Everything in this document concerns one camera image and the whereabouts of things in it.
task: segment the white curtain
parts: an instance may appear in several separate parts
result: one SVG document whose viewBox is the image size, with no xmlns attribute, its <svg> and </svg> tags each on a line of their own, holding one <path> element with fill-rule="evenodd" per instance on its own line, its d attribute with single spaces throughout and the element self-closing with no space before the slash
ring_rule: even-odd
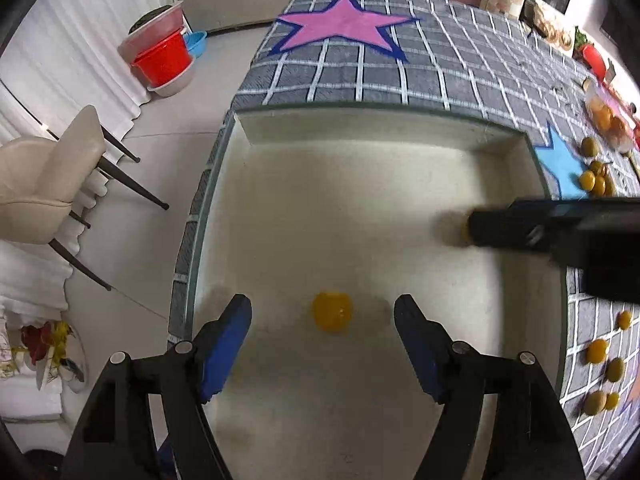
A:
<svg viewBox="0 0 640 480">
<path fill-rule="evenodd" d="M 167 2 L 37 0 L 0 57 L 0 145 L 20 136 L 50 138 L 47 128 L 31 114 L 60 136 L 87 104 L 94 105 L 102 125 L 122 139 L 149 95 L 116 48 L 137 19 Z M 108 155 L 117 160 L 120 152 L 111 148 Z M 106 193 L 105 182 L 94 171 L 76 196 L 74 210 L 93 207 L 95 195 Z M 56 239 L 76 254 L 83 230 L 82 224 L 67 218 Z M 71 272 L 71 266 L 49 246 L 0 240 L 0 317 L 14 327 L 60 319 L 68 308 L 64 282 Z M 55 384 L 38 392 L 35 380 L 24 375 L 4 381 L 0 384 L 3 417 L 60 416 L 60 389 Z M 36 398 L 40 400 L 34 410 Z M 24 431 L 31 428 L 27 433 L 33 436 L 41 431 L 39 426 L 32 424 Z"/>
<path fill-rule="evenodd" d="M 0 79 L 61 134 L 87 104 L 117 139 L 149 101 L 116 47 L 146 12 L 168 0 L 37 0 L 0 57 Z"/>
</svg>

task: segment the chair leg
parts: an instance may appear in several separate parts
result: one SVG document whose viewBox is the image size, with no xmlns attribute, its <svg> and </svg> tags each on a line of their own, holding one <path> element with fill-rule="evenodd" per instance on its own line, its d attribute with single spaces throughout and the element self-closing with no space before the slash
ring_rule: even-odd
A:
<svg viewBox="0 0 640 480">
<path fill-rule="evenodd" d="M 108 142 L 113 144 L 122 153 L 127 155 L 131 160 L 133 160 L 134 162 L 140 162 L 140 157 L 135 156 L 133 153 L 131 153 L 129 151 L 129 149 L 123 143 L 121 143 L 118 139 L 116 139 L 114 136 L 112 136 L 111 133 L 104 126 L 102 127 L 102 134 L 104 135 L 104 138 Z"/>
<path fill-rule="evenodd" d="M 138 184 L 135 180 L 133 180 L 128 174 L 126 174 L 124 171 L 122 171 L 119 167 L 117 167 L 112 162 L 109 162 L 103 156 L 100 157 L 100 160 L 98 161 L 98 169 L 102 170 L 104 173 L 106 173 L 110 177 L 120 181 L 129 189 L 132 189 L 133 191 L 142 195 L 143 197 L 148 198 L 154 204 L 158 204 L 165 211 L 169 209 L 169 205 L 167 203 L 162 202 L 158 197 L 149 193 L 145 188 L 143 188 L 142 186 L 140 186 L 140 184 Z"/>
<path fill-rule="evenodd" d="M 71 216 L 71 218 L 73 218 L 76 222 L 80 222 L 87 229 L 91 229 L 91 224 L 89 224 L 89 222 L 87 222 L 75 211 L 69 211 L 69 216 Z"/>
<path fill-rule="evenodd" d="M 104 280 L 101 280 L 100 278 L 98 278 L 98 276 L 96 276 L 89 269 L 87 269 L 80 262 L 80 260 L 78 260 L 75 256 L 73 256 L 73 254 L 71 254 L 69 251 L 67 251 L 66 247 L 63 244 L 61 244 L 59 241 L 57 241 L 55 238 L 53 238 L 53 240 L 49 242 L 49 246 L 54 251 L 56 251 L 60 256 L 62 256 L 66 261 L 68 261 L 72 267 L 75 267 L 80 272 L 82 272 L 85 276 L 88 276 L 89 278 L 94 280 L 94 282 L 97 283 L 98 285 L 103 286 L 107 290 L 111 290 L 111 285 L 109 285 L 109 283 L 105 282 Z"/>
</svg>

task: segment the star cutout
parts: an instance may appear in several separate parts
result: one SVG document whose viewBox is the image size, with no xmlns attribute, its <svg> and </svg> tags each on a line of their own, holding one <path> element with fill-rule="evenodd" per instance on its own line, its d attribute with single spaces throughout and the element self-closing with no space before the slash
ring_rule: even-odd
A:
<svg viewBox="0 0 640 480">
<path fill-rule="evenodd" d="M 271 49 L 270 55 L 313 41 L 338 37 L 364 43 L 383 54 L 406 61 L 404 52 L 389 37 L 385 27 L 416 22 L 419 18 L 364 10 L 356 0 L 332 0 L 323 10 L 290 12 L 279 15 L 276 20 L 293 25 L 294 29 Z"/>
<path fill-rule="evenodd" d="M 547 121 L 549 146 L 534 146 L 538 160 L 558 182 L 560 198 L 584 198 L 587 193 L 578 185 L 578 177 L 585 170 L 583 161 L 578 159 L 566 146 L 556 129 Z"/>
</svg>

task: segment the beige chair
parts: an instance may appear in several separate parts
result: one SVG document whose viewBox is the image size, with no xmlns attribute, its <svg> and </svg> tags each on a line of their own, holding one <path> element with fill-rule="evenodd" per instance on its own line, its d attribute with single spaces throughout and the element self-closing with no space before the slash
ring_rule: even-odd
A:
<svg viewBox="0 0 640 480">
<path fill-rule="evenodd" d="M 161 202 L 102 154 L 106 146 L 98 114 L 85 106 L 59 141 L 21 137 L 0 146 L 0 239 L 49 244 L 72 266 L 111 290 L 54 238 L 66 216 L 87 222 L 71 211 L 74 197 L 89 174 L 99 168 L 163 209 Z"/>
</svg>

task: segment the gray plaid tablecloth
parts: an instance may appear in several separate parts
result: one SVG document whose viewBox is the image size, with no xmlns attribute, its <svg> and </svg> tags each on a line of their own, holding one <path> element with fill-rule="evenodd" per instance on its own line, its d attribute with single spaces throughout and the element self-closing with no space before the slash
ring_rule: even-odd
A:
<svg viewBox="0 0 640 480">
<path fill-rule="evenodd" d="M 292 0 L 284 12 L 321 10 L 330 1 Z M 525 132 L 533 145 L 548 144 L 547 121 L 574 150 L 585 136 L 599 139 L 582 104 L 580 84 L 587 70 L 551 49 L 537 35 L 528 38 L 520 23 L 447 0 L 358 1 L 367 10 L 420 18 L 417 23 L 389 28 L 407 62 L 339 38 L 270 56 L 271 48 L 291 30 L 289 25 L 273 24 L 234 97 L 231 114 L 194 197 L 193 219 L 187 222 L 176 265 L 170 341 L 191 333 L 193 274 L 197 275 L 191 251 L 194 247 L 200 250 L 194 243 L 195 234 L 206 224 L 210 196 L 222 164 L 224 149 L 220 146 L 230 136 L 233 111 L 327 102 L 396 104 L 493 121 Z M 604 160 L 612 162 L 618 194 L 640 195 L 628 160 L 603 143 L 600 151 Z M 545 177 L 551 195 L 557 198 L 556 181 L 548 173 Z M 638 371 L 640 307 L 588 296 L 580 288 L 580 272 L 576 269 L 566 272 L 566 293 L 567 351 L 559 397 L 588 474 L 612 455 L 637 424 L 638 404 L 625 401 Z M 631 329 L 621 332 L 616 328 L 616 316 L 623 308 L 632 310 L 633 321 Z M 613 388 L 621 393 L 619 407 L 587 417 L 580 414 L 585 394 L 612 389 L 604 379 L 604 365 L 588 365 L 584 359 L 586 346 L 596 337 L 610 341 L 609 355 L 625 359 L 626 373 Z"/>
</svg>

